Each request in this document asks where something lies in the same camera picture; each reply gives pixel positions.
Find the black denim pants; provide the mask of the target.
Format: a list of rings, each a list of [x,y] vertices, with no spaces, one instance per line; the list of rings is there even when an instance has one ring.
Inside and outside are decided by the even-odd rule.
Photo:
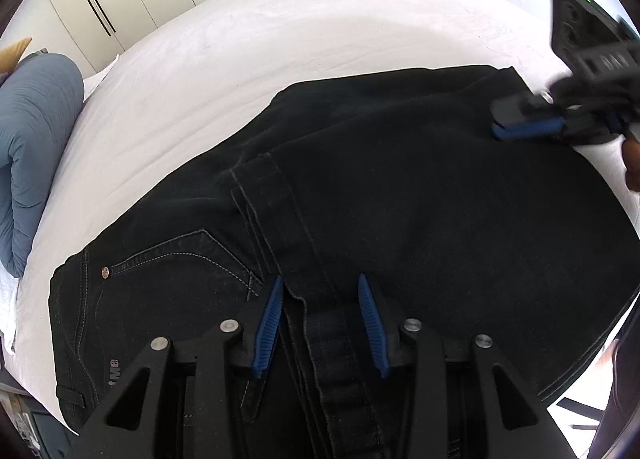
[[[637,77],[298,83],[53,275],[75,458],[568,458],[548,409],[614,327],[595,458],[639,453],[639,238],[581,142]]]

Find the white bed mattress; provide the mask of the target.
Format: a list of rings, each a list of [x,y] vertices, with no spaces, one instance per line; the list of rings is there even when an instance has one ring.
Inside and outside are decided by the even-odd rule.
[[[303,378],[360,391],[361,274],[450,337],[492,335],[543,399],[639,293],[616,144],[505,143],[490,104],[559,75],[507,0],[209,0],[117,62],[78,117],[17,292],[12,375],[78,429],[157,335],[272,275]]]

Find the white folded sheet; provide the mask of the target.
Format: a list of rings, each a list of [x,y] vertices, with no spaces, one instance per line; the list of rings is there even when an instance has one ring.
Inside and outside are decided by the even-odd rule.
[[[119,61],[119,55],[116,55],[114,60],[111,61],[104,69],[97,72],[95,75],[84,80],[84,101],[88,101],[89,97],[94,93],[98,86],[103,82],[107,75],[111,72],[114,66]]]

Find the rolled blue duvet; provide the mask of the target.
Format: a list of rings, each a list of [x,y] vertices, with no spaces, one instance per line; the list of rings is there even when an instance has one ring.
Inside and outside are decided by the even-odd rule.
[[[35,52],[1,86],[1,264],[24,275],[84,81],[65,55]]]

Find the mustard yellow pillow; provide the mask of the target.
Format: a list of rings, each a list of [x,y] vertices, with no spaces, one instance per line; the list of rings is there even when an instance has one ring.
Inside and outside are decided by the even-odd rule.
[[[10,74],[16,68],[24,52],[32,43],[32,37],[26,37],[0,50],[0,72]]]

